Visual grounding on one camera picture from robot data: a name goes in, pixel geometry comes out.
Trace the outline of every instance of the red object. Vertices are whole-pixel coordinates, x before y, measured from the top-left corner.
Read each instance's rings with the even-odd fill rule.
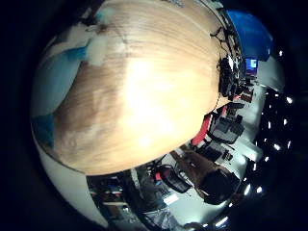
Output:
[[[222,108],[222,112],[221,112],[222,116],[226,116],[227,115],[227,109],[228,109],[228,106],[224,105],[223,108]]]
[[[241,95],[235,95],[234,98],[233,98],[233,101],[238,100],[240,98],[241,98]]]
[[[205,136],[206,136],[206,134],[207,134],[207,132],[209,130],[209,125],[210,125],[211,117],[212,117],[211,115],[207,115],[205,117],[205,119],[203,120],[201,128],[200,128],[200,131],[192,139],[192,145],[193,146],[198,145],[205,138]]]
[[[155,173],[155,179],[156,180],[162,180],[161,174],[159,172]]]

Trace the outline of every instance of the computer monitor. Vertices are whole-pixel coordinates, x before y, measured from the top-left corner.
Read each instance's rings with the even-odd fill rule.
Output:
[[[251,75],[256,77],[258,70],[258,60],[246,58],[246,75]]]

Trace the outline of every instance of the wooden table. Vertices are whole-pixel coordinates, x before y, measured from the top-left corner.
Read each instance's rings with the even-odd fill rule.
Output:
[[[115,13],[101,35],[101,66],[84,62],[55,113],[54,152],[87,175],[117,172],[156,159],[193,138],[218,99],[221,23],[183,0],[107,0]]]

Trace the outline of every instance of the black office chair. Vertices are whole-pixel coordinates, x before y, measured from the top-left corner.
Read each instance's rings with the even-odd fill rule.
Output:
[[[220,157],[226,162],[231,161],[233,158],[233,155],[216,141],[208,141],[204,143],[200,148],[196,149],[195,152],[212,162],[215,162]]]
[[[171,165],[160,165],[152,170],[152,175],[160,173],[163,182],[179,193],[187,192],[192,186],[179,177]]]
[[[244,131],[242,120],[243,117],[240,115],[235,119],[220,116],[211,124],[207,135],[214,141],[233,144]]]

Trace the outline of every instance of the wood grain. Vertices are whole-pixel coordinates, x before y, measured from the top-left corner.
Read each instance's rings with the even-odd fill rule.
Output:
[[[88,175],[141,165],[198,132],[218,102],[215,15],[194,1],[109,0],[102,66],[83,63],[55,113],[60,161]],[[228,101],[221,98],[218,107]]]

